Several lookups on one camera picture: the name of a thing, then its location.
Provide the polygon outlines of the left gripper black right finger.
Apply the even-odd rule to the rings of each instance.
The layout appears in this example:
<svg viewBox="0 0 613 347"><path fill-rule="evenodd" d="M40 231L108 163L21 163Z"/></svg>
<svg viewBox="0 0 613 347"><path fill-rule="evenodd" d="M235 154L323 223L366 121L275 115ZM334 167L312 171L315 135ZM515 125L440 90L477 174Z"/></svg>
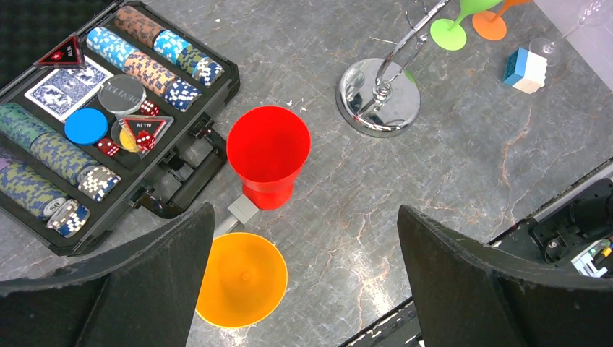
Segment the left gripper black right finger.
<svg viewBox="0 0 613 347"><path fill-rule="evenodd" d="M428 346L610 346L612 282L531 262L398 211L398 236Z"/></svg>

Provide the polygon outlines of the left gripper clear left finger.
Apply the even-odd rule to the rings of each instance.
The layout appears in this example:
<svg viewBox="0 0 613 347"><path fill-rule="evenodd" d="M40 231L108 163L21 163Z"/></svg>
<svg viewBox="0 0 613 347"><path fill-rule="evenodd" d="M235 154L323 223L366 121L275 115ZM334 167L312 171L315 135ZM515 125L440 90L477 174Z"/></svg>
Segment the left gripper clear left finger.
<svg viewBox="0 0 613 347"><path fill-rule="evenodd" d="M184 346L215 229L211 204L41 278L1 283L3 346Z"/></svg>

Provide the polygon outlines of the orange plastic wine glass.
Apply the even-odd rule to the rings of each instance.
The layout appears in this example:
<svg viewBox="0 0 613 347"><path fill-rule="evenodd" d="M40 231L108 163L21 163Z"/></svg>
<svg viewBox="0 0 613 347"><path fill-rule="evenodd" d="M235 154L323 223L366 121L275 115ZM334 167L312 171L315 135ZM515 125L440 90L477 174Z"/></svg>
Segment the orange plastic wine glass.
<svg viewBox="0 0 613 347"><path fill-rule="evenodd" d="M507 25L502 15L511 7L527 4L532 0L505 0L498 12L482 11L472 18L474 30L484 39L491 41L502 40L507 34Z"/></svg>

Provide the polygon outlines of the clear wine glass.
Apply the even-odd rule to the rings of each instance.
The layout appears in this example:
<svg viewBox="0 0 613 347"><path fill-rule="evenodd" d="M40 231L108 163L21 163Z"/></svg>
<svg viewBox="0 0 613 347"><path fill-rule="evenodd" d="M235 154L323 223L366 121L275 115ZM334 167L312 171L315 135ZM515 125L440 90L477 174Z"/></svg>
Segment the clear wine glass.
<svg viewBox="0 0 613 347"><path fill-rule="evenodd" d="M561 60L559 45L568 36L583 27L598 27L612 17L612 0L581 1L574 11L573 25L554 40L534 38L528 44L528 50L544 59L548 67L557 65Z"/></svg>

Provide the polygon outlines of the red plastic wine glass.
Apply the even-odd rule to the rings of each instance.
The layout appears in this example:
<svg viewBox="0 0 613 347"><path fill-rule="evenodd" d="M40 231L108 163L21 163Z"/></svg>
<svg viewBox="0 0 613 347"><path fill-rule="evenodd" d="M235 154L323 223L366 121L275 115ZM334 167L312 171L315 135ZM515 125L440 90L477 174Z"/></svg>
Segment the red plastic wine glass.
<svg viewBox="0 0 613 347"><path fill-rule="evenodd" d="M280 106L246 112L231 127L226 152L242 192L261 210L284 206L311 150L306 123Z"/></svg>

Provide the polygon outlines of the green plastic wine glass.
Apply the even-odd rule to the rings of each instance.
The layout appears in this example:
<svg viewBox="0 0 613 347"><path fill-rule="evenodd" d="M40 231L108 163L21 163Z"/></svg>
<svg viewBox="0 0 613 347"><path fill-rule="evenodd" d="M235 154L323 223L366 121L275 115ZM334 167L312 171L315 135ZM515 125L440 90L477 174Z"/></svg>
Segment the green plastic wine glass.
<svg viewBox="0 0 613 347"><path fill-rule="evenodd" d="M447 51L458 51L467 41L465 30L460 25L469 15L482 12L498 5L502 0L460 0L460 14L455 20L438 19L430 27L433 41Z"/></svg>

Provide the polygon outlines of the yellow plastic wine glass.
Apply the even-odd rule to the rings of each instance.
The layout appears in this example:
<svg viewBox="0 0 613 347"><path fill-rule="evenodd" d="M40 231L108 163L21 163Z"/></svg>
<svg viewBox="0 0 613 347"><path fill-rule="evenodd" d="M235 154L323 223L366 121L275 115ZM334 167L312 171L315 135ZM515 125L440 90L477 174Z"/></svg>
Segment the yellow plastic wine glass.
<svg viewBox="0 0 613 347"><path fill-rule="evenodd" d="M213 239L195 312L216 327L249 327L278 307L287 285L286 261L271 241L223 234Z"/></svg>

